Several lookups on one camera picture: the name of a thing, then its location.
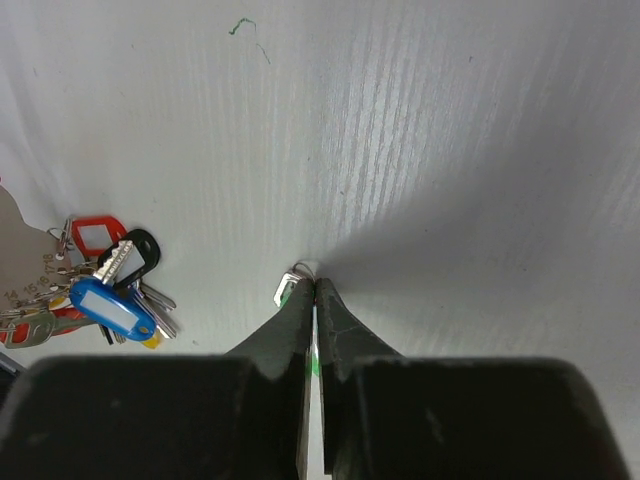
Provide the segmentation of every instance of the table surface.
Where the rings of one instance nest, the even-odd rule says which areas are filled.
[[[310,260],[406,355],[576,363],[640,475],[640,4],[1,4],[2,185],[150,230],[184,326],[14,359],[224,352]]]

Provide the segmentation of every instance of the metal key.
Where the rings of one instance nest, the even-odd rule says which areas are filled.
[[[20,343],[13,342],[15,331],[7,333],[4,346],[8,349],[35,347],[42,345],[51,338],[56,326],[56,316],[51,313],[41,313],[29,317],[29,333],[27,338]]]
[[[56,317],[54,334],[58,331],[68,330],[70,328],[87,327],[89,325],[95,325],[96,322],[90,318],[78,318],[72,319],[68,317]]]
[[[137,288],[142,292],[142,294],[145,297],[150,298],[151,300],[153,300],[154,302],[156,302],[158,305],[160,305],[162,308],[164,308],[169,312],[172,310],[175,310],[175,308],[177,307],[176,302],[171,300],[166,295],[160,293],[155,288],[150,287],[146,283],[140,282],[139,284],[137,284]]]
[[[17,306],[18,308],[28,307],[29,309],[48,310],[49,303],[65,295],[66,295],[66,292],[63,292],[63,291],[47,292],[46,294],[39,295],[37,298],[34,298],[32,300],[24,300],[21,302],[17,302]]]
[[[109,345],[113,345],[113,339],[111,338],[111,330],[109,330],[104,325],[98,324],[98,326],[100,327],[100,333],[102,334],[104,339],[107,341],[107,343]]]
[[[120,345],[127,341],[127,337],[125,337],[124,335],[120,335],[118,332],[113,331],[111,333],[113,334],[113,339]]]
[[[5,328],[7,325],[22,325],[23,323],[29,323],[29,319],[34,315],[41,315],[48,313],[48,309],[29,309],[20,310],[14,315],[7,315],[0,317],[0,328]]]
[[[138,290],[133,293],[133,301],[153,317],[156,321],[156,328],[164,338],[176,338],[180,328],[169,314],[162,307],[155,304],[150,298],[145,296]]]
[[[33,313],[44,313],[44,312],[41,312],[40,309],[33,309],[33,308],[5,310],[4,312],[0,313],[0,319],[15,320],[18,318],[25,317],[27,315],[31,315]]]
[[[133,252],[133,242],[131,240],[118,242],[118,246],[113,249],[111,256],[104,262],[102,267],[95,271],[93,276],[105,285],[109,284],[115,279],[131,252]]]
[[[77,277],[79,275],[93,275],[98,269],[98,265],[95,262],[84,262],[67,270],[64,267],[58,268],[56,272],[58,275],[64,275],[66,277]]]

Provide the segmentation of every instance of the blue key tag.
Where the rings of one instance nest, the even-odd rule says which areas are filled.
[[[78,311],[129,340],[143,342],[156,330],[151,315],[133,301],[120,298],[113,288],[96,278],[78,280],[71,287],[69,298]]]

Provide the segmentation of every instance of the bunch of keys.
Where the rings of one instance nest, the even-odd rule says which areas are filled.
[[[175,302],[141,281],[160,259],[151,234],[127,232],[110,216],[69,217],[62,230],[48,233],[58,240],[56,258],[69,255],[74,266],[58,268],[66,280],[49,284],[48,292],[0,312],[0,341],[7,348],[40,345],[95,324],[110,345],[130,339],[155,348],[177,337],[179,326],[169,315]]]
[[[153,236],[142,229],[131,230],[100,254],[98,268],[90,276],[73,282],[71,303],[101,325],[110,344],[112,333],[118,343],[149,342],[145,345],[150,348],[160,338],[176,338],[179,327],[169,315],[175,302],[141,282],[159,260],[160,247]]]

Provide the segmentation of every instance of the yellow key tag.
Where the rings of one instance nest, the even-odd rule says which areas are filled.
[[[158,331],[158,329],[156,329],[156,331],[153,332],[153,337],[140,343],[142,343],[145,347],[150,348],[151,350],[155,350],[156,348],[158,348],[158,345],[162,343],[162,341],[162,335],[160,335],[160,332]]]
[[[65,308],[71,305],[71,302],[67,297],[56,298],[55,300],[51,300],[49,302],[49,310],[58,310],[59,308]]]

